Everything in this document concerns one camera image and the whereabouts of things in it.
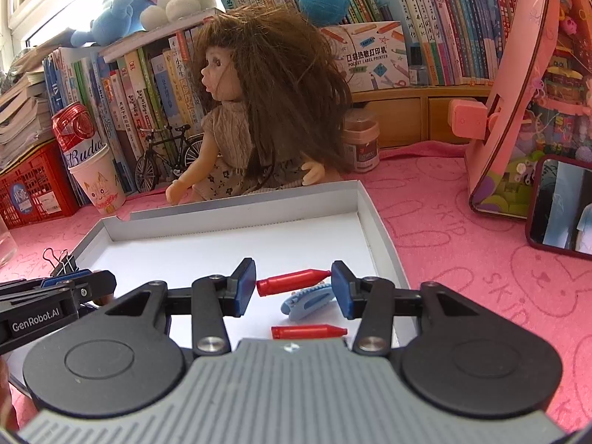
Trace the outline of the person hand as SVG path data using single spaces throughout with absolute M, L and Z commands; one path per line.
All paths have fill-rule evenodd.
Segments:
M 0 359 L 0 422 L 3 429 L 10 431 L 19 429 L 17 414 L 12 404 L 9 371 L 3 359 Z

